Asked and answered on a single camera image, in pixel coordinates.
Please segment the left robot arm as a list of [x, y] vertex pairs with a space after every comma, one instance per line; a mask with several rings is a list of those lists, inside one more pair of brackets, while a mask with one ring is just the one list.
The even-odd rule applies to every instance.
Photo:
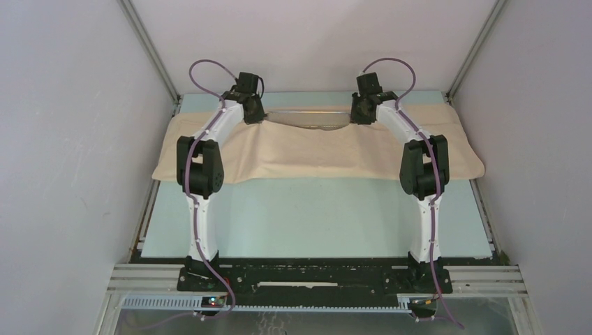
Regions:
[[218, 110], [192, 136], [177, 140], [177, 182], [191, 211], [192, 241], [188, 256], [203, 263], [219, 253], [209, 205], [224, 182], [221, 147], [239, 124], [259, 124], [266, 118], [262, 105], [263, 79], [241, 72], [235, 85], [221, 95]]

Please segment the beige cloth wrap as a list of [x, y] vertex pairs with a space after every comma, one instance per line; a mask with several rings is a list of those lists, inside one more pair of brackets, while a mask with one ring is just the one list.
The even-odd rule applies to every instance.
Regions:
[[[484, 163], [471, 148], [453, 107], [444, 103], [402, 107], [425, 131], [447, 138], [452, 180], [484, 176]], [[379, 123], [321, 130], [241, 121], [221, 147], [227, 184], [300, 177], [397, 180], [402, 153], [402, 144]]]

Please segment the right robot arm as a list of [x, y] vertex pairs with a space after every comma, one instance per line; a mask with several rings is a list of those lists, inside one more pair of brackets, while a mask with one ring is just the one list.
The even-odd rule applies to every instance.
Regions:
[[417, 207], [410, 255], [418, 265], [406, 272], [406, 282], [410, 289], [423, 292], [434, 282], [432, 270], [425, 265], [434, 265], [441, 256], [439, 209], [445, 186], [450, 181], [447, 138], [432, 135], [413, 121], [405, 111], [401, 97], [383, 90], [376, 73], [361, 74], [356, 81], [350, 122], [360, 125], [379, 123], [403, 146], [399, 181]]

